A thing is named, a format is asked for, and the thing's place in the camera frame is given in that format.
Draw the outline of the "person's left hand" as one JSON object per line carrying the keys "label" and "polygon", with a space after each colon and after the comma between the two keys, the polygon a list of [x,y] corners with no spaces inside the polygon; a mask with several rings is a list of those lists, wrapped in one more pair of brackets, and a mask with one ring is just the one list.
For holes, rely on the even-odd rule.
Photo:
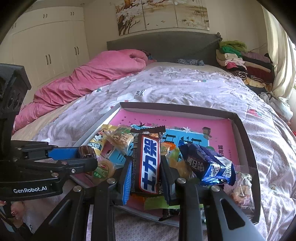
{"label": "person's left hand", "polygon": [[9,213],[12,215],[12,218],[9,218],[9,220],[16,228],[20,228],[23,224],[23,215],[25,213],[24,203],[22,201],[13,202]]}

